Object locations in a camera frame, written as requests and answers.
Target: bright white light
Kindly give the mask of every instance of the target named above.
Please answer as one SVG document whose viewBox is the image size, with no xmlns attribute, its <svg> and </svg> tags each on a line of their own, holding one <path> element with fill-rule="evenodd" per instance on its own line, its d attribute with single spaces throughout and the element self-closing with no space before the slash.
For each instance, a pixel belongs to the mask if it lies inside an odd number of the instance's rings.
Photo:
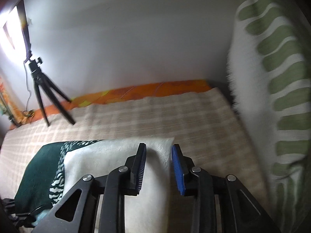
<svg viewBox="0 0 311 233">
<path fill-rule="evenodd" d="M 10 60 L 15 63 L 22 63 L 26 59 L 26 46 L 16 7 L 8 15 L 7 31 L 13 45 L 8 40 L 3 28 L 0 29 L 0 44 Z"/>
</svg>

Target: beige checkered blanket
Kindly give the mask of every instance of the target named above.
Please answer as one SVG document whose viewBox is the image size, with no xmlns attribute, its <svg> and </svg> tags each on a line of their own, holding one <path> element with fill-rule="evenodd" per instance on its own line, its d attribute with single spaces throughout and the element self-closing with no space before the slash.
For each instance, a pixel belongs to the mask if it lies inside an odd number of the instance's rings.
<svg viewBox="0 0 311 233">
<path fill-rule="evenodd" d="M 236 175 L 267 209 L 265 184 L 254 151 L 225 98 L 212 89 L 142 100 L 92 104 L 71 111 L 71 126 L 60 115 L 9 131 L 0 151 L 0 196 L 14 198 L 24 170 L 41 146 L 58 141 L 132 136 L 175 137 L 185 156 L 212 175 Z M 170 229 L 189 227 L 192 209 L 180 203 L 172 181 Z"/>
</svg>

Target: tripod leg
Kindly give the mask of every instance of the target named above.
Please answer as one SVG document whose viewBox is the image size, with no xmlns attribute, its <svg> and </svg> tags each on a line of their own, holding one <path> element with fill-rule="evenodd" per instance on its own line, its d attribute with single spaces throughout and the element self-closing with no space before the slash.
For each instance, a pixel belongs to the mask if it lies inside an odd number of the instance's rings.
<svg viewBox="0 0 311 233">
<path fill-rule="evenodd" d="M 71 102 L 71 100 L 68 98 L 67 95 L 65 95 L 51 80 L 48 76 L 46 76 L 44 73 L 42 73 L 43 78 L 46 82 L 46 84 L 53 88 L 61 97 L 63 97 L 66 101 L 68 101 L 69 103 Z"/>
<path fill-rule="evenodd" d="M 38 103 L 39 103 L 42 115 L 43 115 L 43 117 L 45 119 L 46 125 L 49 127 L 50 123 L 49 123 L 48 118 L 46 117 L 46 113 L 45 113 L 45 110 L 44 110 L 43 102 L 42 102 L 42 99 L 41 99 L 41 94 L 40 94 L 39 86 L 38 86 L 38 84 L 35 81 L 34 81 L 34 88 L 35 88 L 35 94 L 36 94 L 36 97 L 37 97 L 37 100 L 38 100 Z"/>
<path fill-rule="evenodd" d="M 51 102 L 58 108 L 60 113 L 70 122 L 72 125 L 74 125 L 76 122 L 74 119 L 71 117 L 71 115 L 64 109 L 64 107 L 60 104 L 56 96 L 53 94 L 51 91 L 49 85 L 46 83 L 46 81 L 41 79 L 40 81 L 40 86 L 42 87 L 43 91 L 47 95 L 48 98 L 50 98 Z"/>
</svg>

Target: black tripod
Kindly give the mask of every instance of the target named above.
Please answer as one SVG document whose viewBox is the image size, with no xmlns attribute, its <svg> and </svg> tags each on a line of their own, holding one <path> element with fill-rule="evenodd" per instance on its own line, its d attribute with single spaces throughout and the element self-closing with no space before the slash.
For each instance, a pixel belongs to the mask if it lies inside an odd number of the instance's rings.
<svg viewBox="0 0 311 233">
<path fill-rule="evenodd" d="M 46 96 L 51 100 L 51 102 L 57 107 L 60 113 L 68 120 L 68 122 L 74 125 L 76 122 L 71 117 L 71 115 L 64 109 L 64 107 L 60 104 L 60 102 L 55 97 L 54 93 L 52 92 L 51 88 L 54 89 L 55 92 L 57 92 L 61 97 L 63 97 L 69 103 L 71 102 L 71 100 L 49 79 L 49 77 L 47 77 L 41 71 L 41 69 L 38 67 L 38 64 L 42 64 L 41 58 L 38 58 L 38 61 L 32 60 L 29 63 L 29 68 L 31 70 L 32 78 L 34 79 L 35 94 L 36 94 L 42 115 L 46 121 L 47 126 L 49 126 L 50 124 L 49 124 L 49 120 L 44 110 L 39 86 L 42 88 L 42 90 L 45 92 Z"/>
</svg>

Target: white wall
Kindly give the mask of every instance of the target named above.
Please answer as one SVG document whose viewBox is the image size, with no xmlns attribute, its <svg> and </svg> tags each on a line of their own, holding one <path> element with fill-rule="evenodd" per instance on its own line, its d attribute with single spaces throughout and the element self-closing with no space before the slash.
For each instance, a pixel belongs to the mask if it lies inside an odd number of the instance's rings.
<svg viewBox="0 0 311 233">
<path fill-rule="evenodd" d="M 24 1 L 33 54 L 70 97 L 162 81 L 225 81 L 237 0 Z M 2 51 L 0 58 L 0 73 L 24 107 L 23 67 Z M 38 108 L 34 96 L 30 108 Z"/>
</svg>

